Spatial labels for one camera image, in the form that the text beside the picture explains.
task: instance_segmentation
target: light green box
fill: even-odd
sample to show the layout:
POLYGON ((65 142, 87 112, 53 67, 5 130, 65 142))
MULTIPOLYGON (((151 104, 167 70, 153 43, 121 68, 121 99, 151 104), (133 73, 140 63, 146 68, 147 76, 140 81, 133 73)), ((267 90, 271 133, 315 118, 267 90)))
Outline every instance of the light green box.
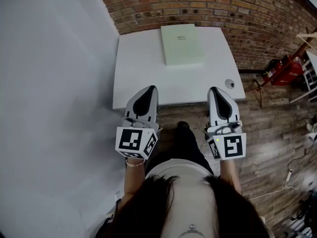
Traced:
POLYGON ((167 66, 205 62, 194 24, 162 26, 161 33, 167 66))

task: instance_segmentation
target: white shirt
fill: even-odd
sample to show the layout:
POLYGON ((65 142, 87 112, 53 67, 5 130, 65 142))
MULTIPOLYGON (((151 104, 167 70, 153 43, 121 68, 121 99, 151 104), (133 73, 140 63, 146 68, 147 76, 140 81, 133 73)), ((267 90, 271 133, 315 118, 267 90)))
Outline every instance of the white shirt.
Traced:
POLYGON ((154 167, 147 175, 178 176, 173 183, 173 203, 162 231, 162 238, 213 238, 216 226, 214 193, 203 178, 210 176, 204 167, 182 159, 171 159, 154 167))

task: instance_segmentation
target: necklace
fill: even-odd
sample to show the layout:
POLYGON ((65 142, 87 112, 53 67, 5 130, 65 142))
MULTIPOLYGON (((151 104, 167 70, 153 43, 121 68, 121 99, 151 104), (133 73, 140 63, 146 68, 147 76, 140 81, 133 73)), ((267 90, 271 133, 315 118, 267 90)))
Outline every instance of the necklace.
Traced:
POLYGON ((182 236, 184 235, 187 235, 187 234, 198 234, 200 235, 201 237, 204 237, 206 238, 203 233, 199 232, 198 230, 195 229, 195 225, 194 224, 190 224, 189 225, 189 230, 185 231, 184 233, 182 233, 178 238, 181 238, 182 236))

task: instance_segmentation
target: white marker cube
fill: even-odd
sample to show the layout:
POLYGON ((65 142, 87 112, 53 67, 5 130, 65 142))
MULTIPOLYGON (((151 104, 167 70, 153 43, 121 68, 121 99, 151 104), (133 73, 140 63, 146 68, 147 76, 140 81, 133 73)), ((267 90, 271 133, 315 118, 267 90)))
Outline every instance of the white marker cube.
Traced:
POLYGON ((229 160, 246 156, 247 134, 215 135, 207 140, 215 159, 229 160))
POLYGON ((127 158, 147 160, 157 141, 154 129, 117 127, 115 150, 127 158))

